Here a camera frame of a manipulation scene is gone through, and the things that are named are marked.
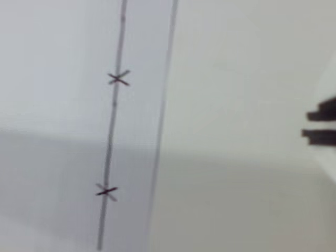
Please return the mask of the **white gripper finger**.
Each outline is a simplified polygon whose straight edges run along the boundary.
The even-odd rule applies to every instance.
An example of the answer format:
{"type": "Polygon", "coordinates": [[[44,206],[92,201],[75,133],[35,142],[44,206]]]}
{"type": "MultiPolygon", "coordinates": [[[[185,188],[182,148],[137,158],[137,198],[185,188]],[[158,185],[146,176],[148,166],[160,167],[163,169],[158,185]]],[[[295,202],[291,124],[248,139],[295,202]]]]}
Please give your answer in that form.
{"type": "Polygon", "coordinates": [[[311,146],[317,162],[335,182],[335,130],[303,129],[301,135],[308,139],[308,145],[311,146]]]}
{"type": "Polygon", "coordinates": [[[307,119],[314,122],[335,121],[335,54],[327,63],[313,97],[314,110],[307,119]]]}

